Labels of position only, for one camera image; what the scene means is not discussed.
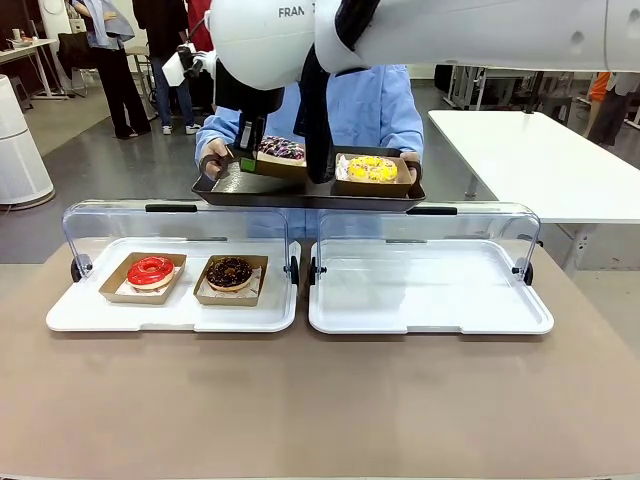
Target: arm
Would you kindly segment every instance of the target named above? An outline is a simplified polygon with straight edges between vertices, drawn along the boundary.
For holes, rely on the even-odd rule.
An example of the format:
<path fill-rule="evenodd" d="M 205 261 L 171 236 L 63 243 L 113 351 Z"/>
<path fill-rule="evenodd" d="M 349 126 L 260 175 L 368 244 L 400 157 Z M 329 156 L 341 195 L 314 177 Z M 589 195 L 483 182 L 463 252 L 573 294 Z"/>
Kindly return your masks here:
<path fill-rule="evenodd" d="M 397 148 L 403 152 L 417 152 L 422 158 L 422 118 L 413 101 L 406 66 L 385 67 L 380 104 L 380 146 Z"/>
<path fill-rule="evenodd" d="M 172 0 L 172 2 L 171 18 L 174 19 L 174 24 L 180 34 L 180 39 L 183 43 L 186 43 L 187 32 L 189 31 L 189 16 L 187 15 L 187 10 L 184 8 L 184 2 L 182 0 Z"/>
<path fill-rule="evenodd" d="M 140 29 L 146 30 L 147 24 L 144 20 L 144 8 L 140 0 L 133 0 L 133 15 L 136 17 Z"/>
<path fill-rule="evenodd" d="M 84 6 L 83 3 L 80 3 L 78 0 L 73 0 L 73 9 L 78 12 L 80 15 L 91 18 L 91 12 L 89 9 Z"/>
<path fill-rule="evenodd" d="M 196 135 L 196 164 L 202 158 L 203 149 L 216 138 L 221 138 L 225 144 L 234 142 L 238 134 L 239 119 L 239 112 L 222 107 L 218 107 L 215 115 L 207 117 Z"/>

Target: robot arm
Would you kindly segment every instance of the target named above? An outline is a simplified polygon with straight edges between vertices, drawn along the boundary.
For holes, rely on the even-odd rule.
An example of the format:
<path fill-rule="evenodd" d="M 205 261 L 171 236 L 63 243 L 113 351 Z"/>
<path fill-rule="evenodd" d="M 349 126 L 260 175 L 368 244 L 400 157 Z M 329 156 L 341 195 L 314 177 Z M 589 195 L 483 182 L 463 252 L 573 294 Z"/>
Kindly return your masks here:
<path fill-rule="evenodd" d="M 333 176 L 332 73 L 391 63 L 640 71 L 637 0 L 215 0 L 206 24 L 216 103 L 243 116 L 235 146 L 257 150 L 282 87 L 297 81 L 296 133 L 317 183 Z"/>

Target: cardboard box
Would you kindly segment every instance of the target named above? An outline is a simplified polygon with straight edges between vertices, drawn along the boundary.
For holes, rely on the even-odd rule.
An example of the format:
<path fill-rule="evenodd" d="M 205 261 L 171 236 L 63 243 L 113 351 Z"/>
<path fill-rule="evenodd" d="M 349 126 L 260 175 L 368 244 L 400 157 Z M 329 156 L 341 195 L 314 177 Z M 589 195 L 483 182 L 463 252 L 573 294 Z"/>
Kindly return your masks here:
<path fill-rule="evenodd" d="M 120 285 L 127 279 L 127 273 L 131 265 L 138 260 L 146 257 L 165 257 L 173 262 L 176 272 L 168 283 L 161 295 L 122 295 L 116 293 Z M 184 272 L 184 266 L 187 262 L 186 255 L 178 255 L 173 253 L 141 253 L 133 252 L 116 268 L 107 281 L 100 287 L 100 294 L 112 303 L 138 303 L 143 305 L 164 305 L 174 287 L 178 283 L 178 279 Z"/>
<path fill-rule="evenodd" d="M 337 165 L 340 157 L 344 156 L 347 160 L 361 157 L 362 154 L 338 153 L 336 155 L 336 173 Z M 411 181 L 411 173 L 404 160 L 397 157 L 380 157 L 391 160 L 398 167 L 398 176 L 393 183 L 379 182 L 352 182 L 350 180 L 340 179 L 336 177 L 333 186 L 335 195 L 343 195 L 349 197 L 386 197 L 386 198 L 404 198 L 409 193 L 413 182 Z"/>
<path fill-rule="evenodd" d="M 304 160 L 278 158 L 262 152 L 258 153 L 255 160 L 250 158 L 240 159 L 240 170 L 287 180 L 299 180 L 301 182 L 307 180 L 307 162 Z"/>
<path fill-rule="evenodd" d="M 209 297 L 206 295 L 199 295 L 200 285 L 202 282 L 207 283 L 206 274 L 209 267 L 213 265 L 215 262 L 222 258 L 241 258 L 251 265 L 252 269 L 261 268 L 262 274 L 260 276 L 260 287 L 258 288 L 258 295 L 252 298 L 220 298 L 220 297 Z M 232 307 L 255 307 L 258 305 L 258 300 L 260 299 L 260 294 L 262 293 L 262 286 L 264 285 L 264 278 L 267 276 L 267 265 L 269 264 L 269 257 L 261 256 L 261 255 L 213 255 L 209 258 L 209 261 L 205 265 L 202 273 L 200 274 L 200 278 L 198 278 L 198 282 L 196 283 L 195 288 L 193 289 L 194 296 L 198 299 L 201 305 L 225 305 Z"/>

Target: black serving tray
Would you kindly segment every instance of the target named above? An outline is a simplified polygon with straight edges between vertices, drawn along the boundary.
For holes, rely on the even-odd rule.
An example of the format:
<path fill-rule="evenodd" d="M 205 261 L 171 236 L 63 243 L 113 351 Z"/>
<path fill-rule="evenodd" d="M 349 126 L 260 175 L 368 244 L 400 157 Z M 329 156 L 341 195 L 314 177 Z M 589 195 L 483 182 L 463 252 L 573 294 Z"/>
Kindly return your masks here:
<path fill-rule="evenodd" d="M 399 157 L 390 148 L 335 147 L 339 153 Z M 406 198 L 347 197 L 333 195 L 333 182 L 314 185 L 241 172 L 238 164 L 229 166 L 229 175 L 212 180 L 204 172 L 191 189 L 205 202 L 224 207 L 312 208 L 327 210 L 374 210 L 406 212 L 425 200 L 420 182 Z"/>

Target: background person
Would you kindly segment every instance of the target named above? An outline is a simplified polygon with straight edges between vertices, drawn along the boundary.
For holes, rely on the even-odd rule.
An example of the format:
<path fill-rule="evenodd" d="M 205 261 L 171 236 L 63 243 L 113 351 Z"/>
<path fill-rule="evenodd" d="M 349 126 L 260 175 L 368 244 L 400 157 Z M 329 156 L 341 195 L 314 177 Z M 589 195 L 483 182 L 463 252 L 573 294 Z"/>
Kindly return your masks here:
<path fill-rule="evenodd" d="M 631 100 L 640 85 L 640 73 L 614 73 L 587 138 L 597 145 L 613 147 Z"/>
<path fill-rule="evenodd" d="M 176 48 L 187 41 L 187 10 L 182 0 L 133 0 L 133 12 L 140 28 L 147 31 L 149 39 L 149 55 L 156 80 L 156 100 L 162 121 L 162 133 L 171 135 L 173 125 L 169 82 L 162 66 L 176 52 Z M 195 123 L 193 116 L 189 83 L 183 81 L 176 87 L 176 91 L 184 118 L 185 133 L 193 135 L 200 129 L 200 125 Z"/>
<path fill-rule="evenodd" d="M 611 72 L 600 72 L 596 81 L 593 83 L 591 87 L 591 91 L 589 92 L 589 98 L 591 99 L 591 108 L 589 110 L 589 123 L 587 123 L 587 128 L 582 134 L 583 137 L 589 136 L 589 132 L 593 127 L 593 123 L 596 121 L 596 117 L 598 116 L 598 112 L 600 112 L 600 106 L 604 101 L 604 97 L 607 94 L 607 84 L 609 83 L 609 78 L 611 78 Z"/>
<path fill-rule="evenodd" d="M 72 5 L 85 17 L 87 41 L 95 55 L 116 137 L 128 140 L 149 133 L 151 126 L 124 51 L 124 42 L 134 37 L 131 25 L 109 0 L 72 0 Z"/>

